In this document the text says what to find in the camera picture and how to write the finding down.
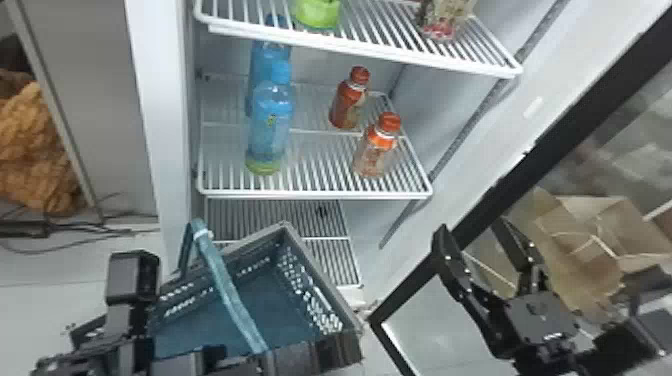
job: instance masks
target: orange bottle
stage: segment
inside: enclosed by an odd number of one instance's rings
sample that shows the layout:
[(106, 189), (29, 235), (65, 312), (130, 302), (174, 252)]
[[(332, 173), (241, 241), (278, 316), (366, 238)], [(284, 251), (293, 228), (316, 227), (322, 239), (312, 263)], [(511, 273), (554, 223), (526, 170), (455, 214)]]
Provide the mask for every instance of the orange bottle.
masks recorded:
[(378, 124), (371, 124), (362, 135), (352, 158), (352, 168), (365, 177), (385, 174), (385, 157), (397, 147), (401, 118), (394, 112), (383, 112)]
[(356, 66), (352, 68), (350, 78), (338, 85), (329, 109), (329, 121), (336, 128), (352, 129), (357, 126), (360, 109), (366, 102), (370, 76), (366, 68)]

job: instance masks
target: black door frame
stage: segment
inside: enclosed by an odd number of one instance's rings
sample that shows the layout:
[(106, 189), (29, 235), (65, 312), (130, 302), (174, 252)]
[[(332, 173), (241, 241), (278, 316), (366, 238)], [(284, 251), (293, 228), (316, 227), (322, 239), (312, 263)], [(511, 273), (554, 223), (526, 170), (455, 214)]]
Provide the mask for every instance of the black door frame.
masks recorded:
[[(567, 111), (536, 146), (462, 219), (452, 233), (465, 249), (490, 224), (590, 136), (614, 111), (672, 61), (672, 8)], [(404, 303), (437, 274), (431, 255), (369, 316), (371, 329), (404, 376), (416, 376), (383, 328)], [(446, 292), (446, 299), (451, 299)]]

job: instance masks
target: packaged food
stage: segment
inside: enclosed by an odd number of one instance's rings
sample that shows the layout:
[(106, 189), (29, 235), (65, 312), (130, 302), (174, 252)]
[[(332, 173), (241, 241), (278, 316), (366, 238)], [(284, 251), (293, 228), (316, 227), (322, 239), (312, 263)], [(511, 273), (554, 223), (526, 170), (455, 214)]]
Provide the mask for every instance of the packaged food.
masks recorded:
[(394, 112), (383, 112), (377, 124), (371, 124), (362, 135), (352, 159), (352, 168), (364, 177), (380, 177), (385, 173), (386, 156), (397, 147), (401, 118)]
[(340, 0), (294, 0), (294, 19), (308, 28), (333, 29), (340, 14)]
[(295, 99), (289, 85), (291, 65), (275, 61), (271, 81), (264, 81), (252, 95), (252, 119), (245, 156), (247, 168), (258, 175), (280, 169), (294, 116)]
[(416, 15), (420, 32), (431, 39), (452, 39), (478, 0), (422, 0)]
[[(273, 15), (266, 16), (265, 24), (273, 26)], [(278, 15), (278, 26), (287, 28), (285, 17)], [(247, 77), (247, 95), (245, 95), (245, 115), (252, 114), (252, 92), (257, 86), (271, 80), (271, 65), (274, 61), (289, 61), (292, 48), (285, 44), (255, 40), (252, 43), (250, 56), (250, 74)]]
[(352, 68), (350, 78), (338, 85), (329, 109), (329, 121), (336, 128), (352, 129), (357, 126), (361, 107), (366, 102), (370, 76), (366, 68), (356, 66)]

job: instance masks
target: refrigerator shelf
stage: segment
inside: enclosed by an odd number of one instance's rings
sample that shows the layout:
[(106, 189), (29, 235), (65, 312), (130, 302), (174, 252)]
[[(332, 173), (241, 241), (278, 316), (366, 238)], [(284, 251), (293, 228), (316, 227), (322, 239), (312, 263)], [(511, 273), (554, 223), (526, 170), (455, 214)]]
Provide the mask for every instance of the refrigerator shelf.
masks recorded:
[(267, 14), (291, 19), (292, 0), (196, 0), (194, 16), (211, 33), (311, 47), (458, 72), (513, 78), (522, 66), (476, 18), (450, 42), (423, 37), (414, 27), (419, 4), (404, 0), (341, 0), (339, 27), (309, 32), (298, 22), (266, 26)]
[(222, 246), (280, 221), (291, 223), (323, 271), (340, 288), (358, 288), (361, 275), (343, 210), (335, 200), (210, 200), (205, 218)]
[(206, 76), (201, 84), (201, 147), (196, 186), (209, 198), (426, 199), (433, 190), (409, 139), (391, 151), (388, 172), (365, 179), (350, 168), (364, 124), (393, 111), (382, 93), (371, 93), (355, 131), (334, 128), (327, 113), (334, 88), (294, 85), (296, 112), (280, 171), (258, 176), (245, 167), (247, 147), (244, 79)]

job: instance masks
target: blue bottle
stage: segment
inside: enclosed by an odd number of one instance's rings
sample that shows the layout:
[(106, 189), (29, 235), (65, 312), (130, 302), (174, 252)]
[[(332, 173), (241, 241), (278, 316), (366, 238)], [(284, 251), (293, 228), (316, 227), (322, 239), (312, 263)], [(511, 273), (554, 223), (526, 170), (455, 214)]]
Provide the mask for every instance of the blue bottle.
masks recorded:
[(252, 118), (245, 165), (257, 175), (271, 175), (280, 169), (294, 116), (295, 98), (289, 80), (288, 61), (271, 65), (271, 80), (264, 81), (252, 94)]
[[(266, 16), (264, 21), (266, 26), (274, 26), (273, 15)], [(278, 26), (280, 28), (287, 28), (287, 20), (285, 17), (278, 15)], [(274, 61), (289, 61), (289, 56), (292, 52), (290, 46), (255, 40), (252, 43), (252, 54), (250, 57), (250, 74), (247, 80), (247, 94), (245, 95), (245, 115), (252, 114), (252, 91), (263, 81), (270, 81), (271, 79), (271, 65)]]

